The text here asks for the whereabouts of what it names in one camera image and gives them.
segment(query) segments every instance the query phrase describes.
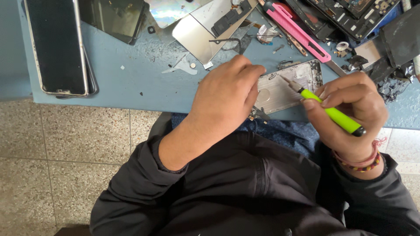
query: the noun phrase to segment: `speckled floor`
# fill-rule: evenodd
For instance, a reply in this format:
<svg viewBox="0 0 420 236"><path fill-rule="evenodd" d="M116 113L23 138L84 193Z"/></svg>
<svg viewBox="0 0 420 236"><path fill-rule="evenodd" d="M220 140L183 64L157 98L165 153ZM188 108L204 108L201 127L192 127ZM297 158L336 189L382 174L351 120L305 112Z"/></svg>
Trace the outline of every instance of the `speckled floor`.
<svg viewBox="0 0 420 236"><path fill-rule="evenodd" d="M91 208L160 112L0 102L0 235L52 236ZM420 131L383 129L420 206Z"/></svg>

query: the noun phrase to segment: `bracelet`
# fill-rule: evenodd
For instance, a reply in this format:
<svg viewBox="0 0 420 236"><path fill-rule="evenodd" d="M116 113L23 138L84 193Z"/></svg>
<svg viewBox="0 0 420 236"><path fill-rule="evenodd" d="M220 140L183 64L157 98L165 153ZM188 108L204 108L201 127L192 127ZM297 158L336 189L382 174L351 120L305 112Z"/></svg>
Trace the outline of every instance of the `bracelet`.
<svg viewBox="0 0 420 236"><path fill-rule="evenodd" d="M380 157L381 157L381 154L379 152L377 152L376 156L375 156L375 160L373 161L373 163L371 165L366 166L366 167L354 167L354 166L348 165L344 162L341 162L341 164L344 165L344 166L347 166L348 168L350 168L354 171L365 172L365 171L372 170L373 168L375 168L375 166L377 166L379 164L379 160L381 159Z"/></svg>
<svg viewBox="0 0 420 236"><path fill-rule="evenodd" d="M363 162L359 162L359 163L352 163L352 162L348 162L343 160L336 151L332 150L332 153L334 154L335 158L337 160L340 161L340 163L354 171L360 171L360 172L365 172L368 170L373 169L375 166L377 166L379 164L380 161L380 157L381 154L378 151L378 146L381 145L381 140L374 140L372 142L372 147L373 147L373 152L370 155L370 157Z"/></svg>

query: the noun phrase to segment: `green screwdriver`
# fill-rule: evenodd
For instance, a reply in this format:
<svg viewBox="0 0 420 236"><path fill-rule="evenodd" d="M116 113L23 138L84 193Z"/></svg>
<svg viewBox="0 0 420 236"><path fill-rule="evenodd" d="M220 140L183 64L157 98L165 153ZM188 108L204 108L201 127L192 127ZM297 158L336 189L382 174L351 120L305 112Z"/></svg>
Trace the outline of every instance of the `green screwdriver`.
<svg viewBox="0 0 420 236"><path fill-rule="evenodd" d="M295 92L300 93L302 97L313 98L319 102L322 102L320 98L318 98L311 91L305 89L299 83L296 83L295 81L290 81L283 76L280 77L283 78L289 84L289 87L291 87ZM337 123L339 126L341 126L353 136L360 137L366 133L366 130L362 125L360 125L341 111L337 110L336 108L326 108L325 112L328 114L331 120L333 120L335 123Z"/></svg>

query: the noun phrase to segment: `blue workbench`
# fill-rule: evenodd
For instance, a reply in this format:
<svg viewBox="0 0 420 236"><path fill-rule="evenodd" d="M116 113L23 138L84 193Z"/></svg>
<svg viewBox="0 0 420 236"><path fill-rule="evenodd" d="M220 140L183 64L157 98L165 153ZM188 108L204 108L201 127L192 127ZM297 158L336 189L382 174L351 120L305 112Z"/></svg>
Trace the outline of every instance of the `blue workbench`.
<svg viewBox="0 0 420 236"><path fill-rule="evenodd" d="M190 75L182 70L161 74L162 71L169 68L168 64L173 65L177 61L177 57L186 50L177 41L170 43L172 40L167 30L157 30L157 33L149 34L148 26L154 25L157 29L150 14L143 22L139 37L133 46L83 23L81 26L83 41L97 79L99 93L87 98L57 99L43 93L39 86L28 22L20 7L20 0L18 0L18 6L31 88L34 101L37 103L188 113L198 82L208 73L201 63L190 54L187 56L187 60L197 65L195 68L198 70L197 75ZM268 25L256 10L250 14L248 19ZM257 29L253 27L248 34L256 33ZM285 48L273 54L273 51L281 44L284 44ZM336 58L330 51L332 47L335 48L333 44L327 46L321 43L321 46L327 52L331 52L337 64L340 66L345 64L344 58ZM215 66L220 65L230 60L235 54L236 52L232 50L221 50L212 59L212 62ZM244 55L253 64L264 65L267 68L267 73L277 71L276 66L282 60L305 62L314 59L312 55L304 57L297 49L291 49L287 45L285 37L274 38L272 46L262 45L256 39L252 39ZM322 66L322 73L324 83L338 77L326 65ZM389 119L385 127L420 129L419 82L411 84L403 94L398 96L397 101L388 105L388 110ZM306 120L304 110L300 106L279 111L270 114L270 116L281 120Z"/></svg>

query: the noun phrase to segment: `phone screen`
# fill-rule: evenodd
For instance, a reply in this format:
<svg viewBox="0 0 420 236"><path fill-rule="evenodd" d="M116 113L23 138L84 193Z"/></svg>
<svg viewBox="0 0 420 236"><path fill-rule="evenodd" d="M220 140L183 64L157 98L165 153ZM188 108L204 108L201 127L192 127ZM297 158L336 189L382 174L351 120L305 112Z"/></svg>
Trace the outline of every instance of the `phone screen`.
<svg viewBox="0 0 420 236"><path fill-rule="evenodd" d="M85 95L85 63L81 58L73 0L26 0L26 3L42 89Z"/></svg>

